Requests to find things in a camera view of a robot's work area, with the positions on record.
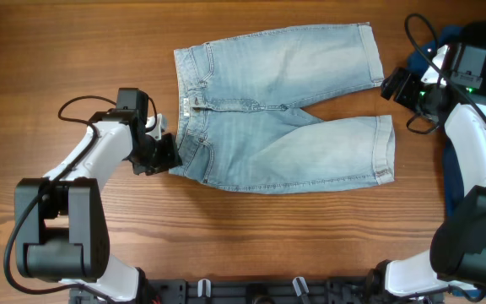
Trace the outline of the light blue denim shorts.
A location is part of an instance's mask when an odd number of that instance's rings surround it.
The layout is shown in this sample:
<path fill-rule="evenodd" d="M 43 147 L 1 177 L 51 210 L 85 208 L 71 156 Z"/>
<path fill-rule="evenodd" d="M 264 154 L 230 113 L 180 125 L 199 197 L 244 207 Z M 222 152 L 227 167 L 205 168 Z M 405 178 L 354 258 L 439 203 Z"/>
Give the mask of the light blue denim shorts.
<path fill-rule="evenodd" d="M 181 157 L 175 175 L 262 194 L 393 181 L 391 116 L 324 121 L 306 111 L 381 85 L 383 67 L 369 24 L 266 30 L 177 49 L 174 57 Z"/>

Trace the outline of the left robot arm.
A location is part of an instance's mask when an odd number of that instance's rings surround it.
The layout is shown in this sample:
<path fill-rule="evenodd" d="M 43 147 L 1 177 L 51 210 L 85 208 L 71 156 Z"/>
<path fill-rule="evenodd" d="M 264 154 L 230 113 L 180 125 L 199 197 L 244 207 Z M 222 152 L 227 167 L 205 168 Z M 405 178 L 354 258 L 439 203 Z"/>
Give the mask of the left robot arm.
<path fill-rule="evenodd" d="M 121 162 L 151 176 L 181 164 L 175 137 L 153 99 L 121 88 L 107 111 L 83 124 L 86 133 L 69 156 L 39 178 L 15 188 L 15 224 L 3 255 L 7 282 L 25 294 L 63 290 L 104 303 L 159 303 L 144 272 L 111 254 L 101 191 Z"/>

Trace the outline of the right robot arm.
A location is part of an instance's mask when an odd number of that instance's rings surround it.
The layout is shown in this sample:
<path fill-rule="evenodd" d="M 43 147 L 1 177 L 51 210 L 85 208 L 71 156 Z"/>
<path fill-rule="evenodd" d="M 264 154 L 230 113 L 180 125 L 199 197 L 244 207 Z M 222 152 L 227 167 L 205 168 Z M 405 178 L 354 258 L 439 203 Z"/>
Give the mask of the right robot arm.
<path fill-rule="evenodd" d="M 436 303 L 446 293 L 470 302 L 486 297 L 486 49 L 458 43 L 421 55 L 429 65 L 423 76 L 399 68 L 381 91 L 449 139 L 447 217 L 427 251 L 369 272 L 354 292 L 364 303 Z"/>

